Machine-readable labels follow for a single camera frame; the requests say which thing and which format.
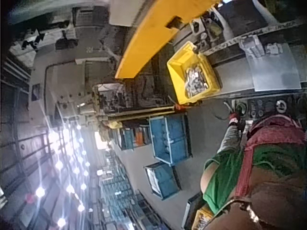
glove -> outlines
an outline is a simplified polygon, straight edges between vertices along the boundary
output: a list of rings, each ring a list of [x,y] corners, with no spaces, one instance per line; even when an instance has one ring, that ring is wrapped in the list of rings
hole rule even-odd
[[[239,122],[239,121],[240,121],[240,115],[238,113],[234,112],[229,115],[229,123]]]

control panel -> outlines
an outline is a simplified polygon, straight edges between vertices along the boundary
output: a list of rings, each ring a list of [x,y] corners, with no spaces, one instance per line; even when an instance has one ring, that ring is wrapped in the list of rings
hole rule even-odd
[[[307,93],[275,94],[232,100],[232,108],[245,120],[259,120],[283,114],[306,128]]]

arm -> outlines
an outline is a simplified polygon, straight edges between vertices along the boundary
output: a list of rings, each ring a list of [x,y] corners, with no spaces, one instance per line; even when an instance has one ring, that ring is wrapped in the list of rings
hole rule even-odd
[[[225,150],[237,150],[240,147],[241,138],[238,130],[239,120],[240,116],[237,113],[233,113],[229,116],[228,129],[217,153]]]

blue plastic crate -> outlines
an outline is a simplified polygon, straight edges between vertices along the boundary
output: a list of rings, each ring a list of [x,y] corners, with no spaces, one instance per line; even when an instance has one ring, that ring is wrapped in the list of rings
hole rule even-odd
[[[150,118],[153,156],[174,166],[190,157],[184,114]]]
[[[162,200],[180,191],[180,186],[175,178],[174,169],[169,165],[158,162],[144,168],[152,193]]]

green shirt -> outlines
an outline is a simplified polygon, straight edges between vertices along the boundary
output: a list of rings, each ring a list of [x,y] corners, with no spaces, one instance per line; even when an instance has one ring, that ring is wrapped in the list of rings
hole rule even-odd
[[[243,161],[243,150],[219,152],[205,163],[205,169],[216,162],[219,167],[213,174],[203,199],[215,214],[226,203],[236,186]],[[272,170],[279,177],[306,169],[306,146],[296,144],[260,145],[254,149],[253,166]]]

